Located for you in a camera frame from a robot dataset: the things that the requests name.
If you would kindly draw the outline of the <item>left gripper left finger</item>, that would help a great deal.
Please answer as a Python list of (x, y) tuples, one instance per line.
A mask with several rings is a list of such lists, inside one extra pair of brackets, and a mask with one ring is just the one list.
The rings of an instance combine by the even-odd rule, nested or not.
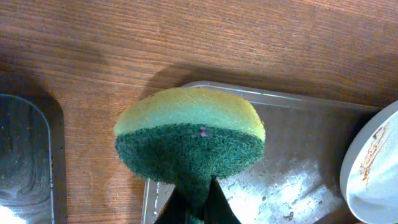
[(154, 224), (190, 224), (190, 204), (174, 188)]

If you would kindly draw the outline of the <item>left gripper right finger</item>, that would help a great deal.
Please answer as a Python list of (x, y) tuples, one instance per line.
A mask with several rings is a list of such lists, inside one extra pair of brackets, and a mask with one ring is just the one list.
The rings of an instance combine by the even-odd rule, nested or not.
[(241, 224), (233, 213), (216, 178), (212, 178), (204, 206), (204, 224)]

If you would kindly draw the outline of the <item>green and yellow sponge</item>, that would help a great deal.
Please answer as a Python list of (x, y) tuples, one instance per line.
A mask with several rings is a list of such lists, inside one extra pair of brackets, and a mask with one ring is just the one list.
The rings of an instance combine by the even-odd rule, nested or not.
[(223, 91), (171, 88), (125, 109), (114, 125), (115, 148), (145, 179), (174, 185), (204, 223), (212, 178), (238, 174), (264, 155), (266, 131), (250, 102)]

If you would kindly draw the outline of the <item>pale blue plate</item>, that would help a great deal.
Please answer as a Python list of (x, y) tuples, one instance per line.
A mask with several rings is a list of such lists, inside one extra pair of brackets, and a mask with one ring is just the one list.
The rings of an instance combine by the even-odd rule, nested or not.
[(340, 189), (364, 223), (397, 223), (397, 102), (373, 116), (350, 144)]

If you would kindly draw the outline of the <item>brown plastic serving tray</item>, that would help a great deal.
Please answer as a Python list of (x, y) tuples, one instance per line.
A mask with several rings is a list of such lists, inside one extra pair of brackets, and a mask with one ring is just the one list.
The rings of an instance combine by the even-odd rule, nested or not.
[(261, 161), (220, 181), (242, 223), (355, 223), (340, 191), (346, 150), (379, 108), (217, 82), (251, 102), (264, 122)]

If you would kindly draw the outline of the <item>black rectangular tray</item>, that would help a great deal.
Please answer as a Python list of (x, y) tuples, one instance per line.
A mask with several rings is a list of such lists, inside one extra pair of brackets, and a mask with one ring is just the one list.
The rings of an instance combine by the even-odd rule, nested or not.
[(1, 94), (1, 223), (67, 223), (63, 111), (46, 96)]

